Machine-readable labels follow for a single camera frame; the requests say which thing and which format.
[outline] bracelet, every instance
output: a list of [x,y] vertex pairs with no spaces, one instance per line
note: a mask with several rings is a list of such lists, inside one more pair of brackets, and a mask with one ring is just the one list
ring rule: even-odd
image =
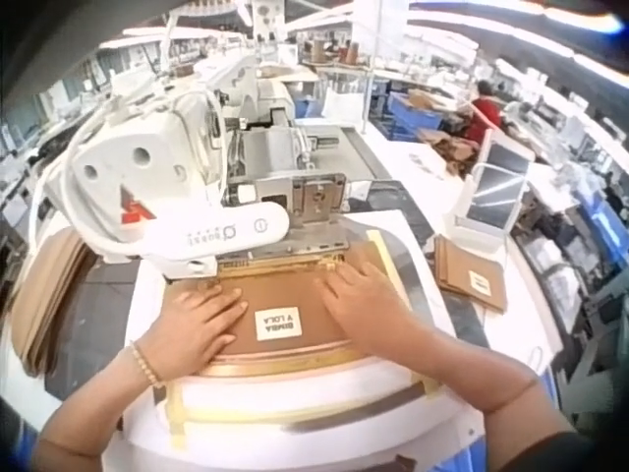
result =
[[150,382],[150,385],[155,388],[163,387],[162,382],[157,378],[157,375],[155,374],[154,370],[150,367],[150,365],[148,364],[148,362],[146,361],[146,359],[140,352],[140,349],[138,349],[138,346],[136,345],[135,342],[131,343],[131,352],[133,352],[134,357],[136,358],[136,362],[138,362],[138,365],[142,369],[142,372],[144,372],[144,375]]

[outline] red logo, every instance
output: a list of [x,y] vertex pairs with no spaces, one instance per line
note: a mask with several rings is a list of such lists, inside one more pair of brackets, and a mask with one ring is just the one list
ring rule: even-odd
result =
[[155,215],[140,202],[136,202],[133,194],[122,186],[120,187],[120,206],[124,210],[122,224],[139,223],[142,219],[155,219]]

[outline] white label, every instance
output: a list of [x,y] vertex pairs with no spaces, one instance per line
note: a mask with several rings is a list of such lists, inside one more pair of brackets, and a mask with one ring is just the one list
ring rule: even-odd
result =
[[472,285],[472,288],[477,292],[487,295],[487,297],[491,296],[491,286],[489,285],[489,281],[479,273],[472,272],[471,270],[470,285]]
[[256,312],[256,334],[258,341],[301,336],[299,310],[292,307]]

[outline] left hand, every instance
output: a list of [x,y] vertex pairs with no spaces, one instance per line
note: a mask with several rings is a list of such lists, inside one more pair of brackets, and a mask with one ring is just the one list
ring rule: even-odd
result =
[[186,291],[166,302],[159,318],[137,342],[161,382],[203,369],[235,336],[225,331],[247,311],[240,290],[222,293],[219,285],[201,293]]

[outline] hand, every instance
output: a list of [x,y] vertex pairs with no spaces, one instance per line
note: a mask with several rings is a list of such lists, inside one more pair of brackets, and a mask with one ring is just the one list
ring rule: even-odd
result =
[[138,349],[162,382],[194,374],[235,339],[224,332],[246,311],[240,290],[187,291],[167,302]]
[[340,264],[315,284],[330,315],[369,354],[400,363],[414,333],[425,329],[389,279],[370,263],[359,270]]

